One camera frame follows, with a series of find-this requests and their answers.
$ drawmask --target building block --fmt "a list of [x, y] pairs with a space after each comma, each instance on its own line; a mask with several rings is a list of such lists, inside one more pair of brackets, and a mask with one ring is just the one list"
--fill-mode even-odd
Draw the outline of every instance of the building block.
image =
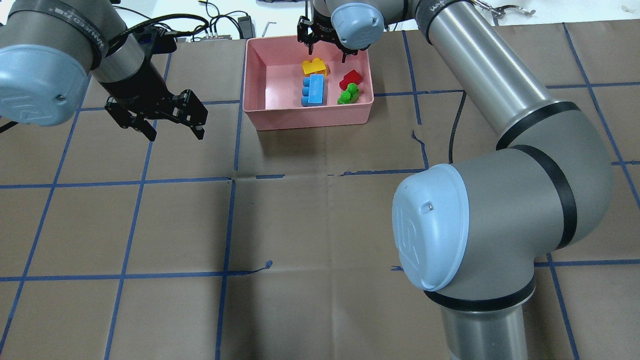
[[345, 91], [347, 90], [347, 86], [350, 83], [359, 85], [361, 82], [362, 82], [362, 75], [360, 75], [356, 70], [351, 70], [349, 71], [348, 74], [344, 76], [344, 78], [342, 78], [342, 81], [340, 82], [340, 89], [342, 89], [342, 91]]
[[343, 91], [342, 94], [340, 94], [338, 105], [353, 104], [354, 102], [358, 101], [358, 98], [360, 98], [360, 89], [358, 88], [358, 85], [356, 85], [355, 83], [350, 83], [347, 86], [347, 90]]
[[305, 72], [305, 76], [311, 74], [322, 74], [326, 76], [326, 65], [320, 58], [314, 58], [311, 61], [305, 60], [302, 62], [302, 71]]
[[302, 106], [324, 104], [324, 75], [311, 74], [302, 81]]

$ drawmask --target yellow toy block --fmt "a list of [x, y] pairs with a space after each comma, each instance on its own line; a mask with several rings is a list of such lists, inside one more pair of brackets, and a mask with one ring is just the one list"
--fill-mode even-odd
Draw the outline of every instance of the yellow toy block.
[[320, 58], [314, 58], [311, 61], [305, 60], [302, 62], [302, 71], [305, 72], [305, 76], [311, 74], [322, 74], [326, 76], [326, 65]]

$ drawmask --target red toy block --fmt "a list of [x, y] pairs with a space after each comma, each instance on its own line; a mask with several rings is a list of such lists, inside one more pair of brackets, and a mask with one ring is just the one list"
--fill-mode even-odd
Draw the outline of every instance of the red toy block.
[[349, 74], [346, 74], [342, 81], [340, 82], [340, 88], [342, 91], [347, 90], [347, 86], [350, 83], [354, 83], [359, 85], [362, 82], [362, 75], [360, 75], [356, 70], [349, 71]]

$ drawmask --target power adapter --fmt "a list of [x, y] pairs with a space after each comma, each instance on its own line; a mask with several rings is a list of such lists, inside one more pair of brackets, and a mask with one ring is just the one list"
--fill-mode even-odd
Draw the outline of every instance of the power adapter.
[[239, 17], [238, 25], [240, 25], [240, 30], [242, 30], [242, 38], [255, 38], [255, 28], [249, 15]]

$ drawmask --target blue toy block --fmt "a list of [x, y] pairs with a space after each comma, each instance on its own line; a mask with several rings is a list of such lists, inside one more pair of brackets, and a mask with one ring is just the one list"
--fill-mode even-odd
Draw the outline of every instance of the blue toy block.
[[302, 81], [302, 106], [324, 104], [324, 75], [311, 74]]

